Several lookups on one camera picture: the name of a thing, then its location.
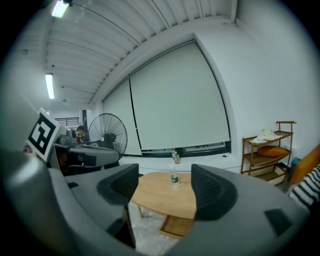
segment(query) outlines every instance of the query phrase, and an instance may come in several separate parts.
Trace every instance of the white floor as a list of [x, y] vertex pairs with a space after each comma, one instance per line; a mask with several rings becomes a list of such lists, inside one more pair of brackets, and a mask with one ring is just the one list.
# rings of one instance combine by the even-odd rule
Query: white floor
[[137, 206], [129, 203], [129, 214], [135, 238], [136, 250], [144, 255], [164, 255], [176, 243], [177, 239], [161, 235], [157, 232], [164, 217], [141, 208], [143, 218], [138, 216]]

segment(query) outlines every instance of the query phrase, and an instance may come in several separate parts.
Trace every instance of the person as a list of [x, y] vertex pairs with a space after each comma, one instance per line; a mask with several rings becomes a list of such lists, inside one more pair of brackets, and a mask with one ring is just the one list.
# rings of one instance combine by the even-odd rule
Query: person
[[81, 144], [81, 139], [83, 140], [85, 137], [85, 127], [83, 125], [79, 125], [75, 132], [76, 143]]

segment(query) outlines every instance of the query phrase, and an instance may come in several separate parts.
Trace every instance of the fan guard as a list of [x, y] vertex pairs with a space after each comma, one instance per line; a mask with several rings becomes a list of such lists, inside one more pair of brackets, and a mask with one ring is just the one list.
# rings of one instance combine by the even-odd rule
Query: fan guard
[[89, 143], [119, 152], [119, 159], [126, 151], [128, 137], [123, 122], [114, 114], [98, 115], [89, 127]]

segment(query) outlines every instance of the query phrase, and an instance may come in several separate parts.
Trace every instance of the orange object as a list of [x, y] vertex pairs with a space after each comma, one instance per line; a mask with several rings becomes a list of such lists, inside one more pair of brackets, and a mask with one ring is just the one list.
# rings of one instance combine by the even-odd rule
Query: orange object
[[277, 158], [287, 154], [287, 151], [280, 146], [262, 146], [257, 152], [260, 156], [269, 158]]
[[310, 173], [320, 163], [320, 144], [307, 154], [294, 169], [294, 174], [290, 180], [290, 184], [296, 184]]

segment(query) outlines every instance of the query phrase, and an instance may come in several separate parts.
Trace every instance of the ceiling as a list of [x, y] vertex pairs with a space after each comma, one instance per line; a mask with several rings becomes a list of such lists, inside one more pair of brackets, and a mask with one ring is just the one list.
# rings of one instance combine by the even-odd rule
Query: ceiling
[[25, 27], [14, 56], [53, 73], [56, 102], [90, 104], [114, 68], [144, 42], [185, 22], [229, 17], [235, 2], [74, 0], [63, 18], [51, 16], [53, 2]]

